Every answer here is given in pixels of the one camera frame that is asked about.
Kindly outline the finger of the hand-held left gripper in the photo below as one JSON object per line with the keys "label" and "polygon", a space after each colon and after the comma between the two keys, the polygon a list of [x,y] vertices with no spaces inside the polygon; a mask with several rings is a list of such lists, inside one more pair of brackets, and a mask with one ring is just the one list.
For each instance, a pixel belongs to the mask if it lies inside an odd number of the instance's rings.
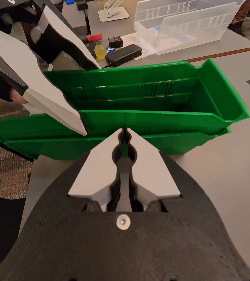
{"label": "finger of the hand-held left gripper", "polygon": [[30,32],[32,49],[53,71],[101,69],[54,5],[36,5],[38,23]]}
{"label": "finger of the hand-held left gripper", "polygon": [[32,50],[25,43],[2,31],[0,77],[31,104],[32,114],[48,114],[74,132],[83,136],[88,134],[79,111],[67,102],[63,92],[41,71]]}

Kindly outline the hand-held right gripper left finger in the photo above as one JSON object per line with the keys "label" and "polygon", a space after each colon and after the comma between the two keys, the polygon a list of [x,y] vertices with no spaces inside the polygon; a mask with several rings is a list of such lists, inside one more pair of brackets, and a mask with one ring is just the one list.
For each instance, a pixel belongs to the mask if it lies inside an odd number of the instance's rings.
{"label": "hand-held right gripper left finger", "polygon": [[124,129],[120,128],[91,149],[68,195],[96,201],[103,212],[110,211],[110,202],[119,200],[120,195],[116,163],[122,155],[123,142]]}

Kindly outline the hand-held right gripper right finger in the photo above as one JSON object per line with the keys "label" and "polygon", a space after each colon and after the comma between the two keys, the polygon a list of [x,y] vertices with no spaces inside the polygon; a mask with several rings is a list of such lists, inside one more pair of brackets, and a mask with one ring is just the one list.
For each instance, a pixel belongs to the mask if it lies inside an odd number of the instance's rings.
{"label": "hand-held right gripper right finger", "polygon": [[132,129],[126,129],[129,172],[129,199],[132,212],[142,212],[152,201],[179,198],[176,185],[161,152]]}

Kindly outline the stack of nested green bins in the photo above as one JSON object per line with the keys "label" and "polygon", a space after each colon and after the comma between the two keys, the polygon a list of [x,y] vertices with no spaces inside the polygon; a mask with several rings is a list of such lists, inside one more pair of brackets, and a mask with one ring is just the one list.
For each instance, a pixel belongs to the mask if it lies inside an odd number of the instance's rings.
{"label": "stack of nested green bins", "polygon": [[52,117],[33,115],[0,120],[0,142],[24,156],[38,159],[40,155],[54,160],[75,160],[90,151],[119,128],[129,127],[158,150],[168,155],[183,155],[217,137],[231,133],[229,127],[217,133],[208,134],[199,130],[171,131],[156,133],[140,126],[101,126],[82,136],[72,131]]}

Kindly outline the green plastic bin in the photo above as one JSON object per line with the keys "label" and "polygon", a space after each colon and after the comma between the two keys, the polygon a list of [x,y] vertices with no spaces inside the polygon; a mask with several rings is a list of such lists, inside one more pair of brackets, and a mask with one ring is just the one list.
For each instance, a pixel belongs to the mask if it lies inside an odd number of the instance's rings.
{"label": "green plastic bin", "polygon": [[90,134],[128,127],[139,135],[211,135],[250,118],[246,104],[211,58],[201,66],[180,61],[45,75],[81,113]]}

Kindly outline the small black device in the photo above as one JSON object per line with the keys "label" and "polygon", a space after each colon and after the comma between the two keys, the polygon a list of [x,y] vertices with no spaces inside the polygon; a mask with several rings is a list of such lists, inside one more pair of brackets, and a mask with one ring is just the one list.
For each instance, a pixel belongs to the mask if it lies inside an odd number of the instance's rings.
{"label": "small black device", "polygon": [[76,0],[76,5],[79,11],[86,11],[88,10],[88,3],[85,0]]}

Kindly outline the red black tool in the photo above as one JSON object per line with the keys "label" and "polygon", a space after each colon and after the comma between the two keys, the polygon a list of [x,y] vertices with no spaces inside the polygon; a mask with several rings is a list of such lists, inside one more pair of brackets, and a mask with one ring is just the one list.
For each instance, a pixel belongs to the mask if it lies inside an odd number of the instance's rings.
{"label": "red black tool", "polygon": [[80,40],[84,43],[92,43],[92,42],[96,42],[96,41],[101,41],[102,40],[102,33],[98,33],[98,34],[93,34],[93,35],[82,35],[79,36]]}

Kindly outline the yellow rubber ball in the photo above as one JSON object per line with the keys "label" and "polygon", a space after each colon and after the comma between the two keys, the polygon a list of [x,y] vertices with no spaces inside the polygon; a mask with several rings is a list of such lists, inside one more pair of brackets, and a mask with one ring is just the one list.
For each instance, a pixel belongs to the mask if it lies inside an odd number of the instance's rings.
{"label": "yellow rubber ball", "polygon": [[95,55],[96,55],[96,58],[98,60],[103,60],[105,59],[106,55],[107,55],[107,50],[104,46],[98,44],[95,46],[94,48],[94,52],[95,52]]}

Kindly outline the white metal stand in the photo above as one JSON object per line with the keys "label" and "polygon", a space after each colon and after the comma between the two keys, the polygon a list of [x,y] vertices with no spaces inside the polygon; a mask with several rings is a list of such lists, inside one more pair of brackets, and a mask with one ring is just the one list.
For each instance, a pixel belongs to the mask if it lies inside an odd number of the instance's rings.
{"label": "white metal stand", "polygon": [[120,6],[122,2],[123,0],[108,0],[104,4],[104,9],[98,11],[100,21],[110,22],[129,18],[125,8]]}

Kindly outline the small black box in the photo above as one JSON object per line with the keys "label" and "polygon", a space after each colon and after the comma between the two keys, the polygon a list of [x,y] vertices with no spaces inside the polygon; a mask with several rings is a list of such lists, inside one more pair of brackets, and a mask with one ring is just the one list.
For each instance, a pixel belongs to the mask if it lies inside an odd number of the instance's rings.
{"label": "small black box", "polygon": [[122,48],[123,40],[120,36],[108,38],[108,45],[110,48]]}

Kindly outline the black charger box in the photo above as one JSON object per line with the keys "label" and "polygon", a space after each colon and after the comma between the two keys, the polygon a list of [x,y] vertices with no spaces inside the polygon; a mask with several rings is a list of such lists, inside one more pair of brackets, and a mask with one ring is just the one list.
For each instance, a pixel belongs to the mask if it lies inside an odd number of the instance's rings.
{"label": "black charger box", "polygon": [[105,56],[108,67],[118,67],[142,55],[143,49],[135,44],[130,44],[126,47],[120,48]]}

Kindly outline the white paper sheet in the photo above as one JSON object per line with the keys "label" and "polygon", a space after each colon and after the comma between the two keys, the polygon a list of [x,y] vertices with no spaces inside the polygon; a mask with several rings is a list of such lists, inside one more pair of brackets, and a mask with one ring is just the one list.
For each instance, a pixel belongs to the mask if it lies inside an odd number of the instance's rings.
{"label": "white paper sheet", "polygon": [[136,32],[121,36],[121,39],[123,41],[123,47],[135,44],[142,48],[142,55],[135,58],[135,60],[139,60],[156,53],[155,49],[144,39],[142,39]]}

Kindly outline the clear plastic crate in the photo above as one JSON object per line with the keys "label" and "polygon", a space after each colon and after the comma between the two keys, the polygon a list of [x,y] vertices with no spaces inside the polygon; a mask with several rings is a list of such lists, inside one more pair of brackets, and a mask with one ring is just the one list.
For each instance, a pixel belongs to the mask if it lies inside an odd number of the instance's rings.
{"label": "clear plastic crate", "polygon": [[157,55],[220,40],[244,1],[146,0],[136,6],[134,29]]}

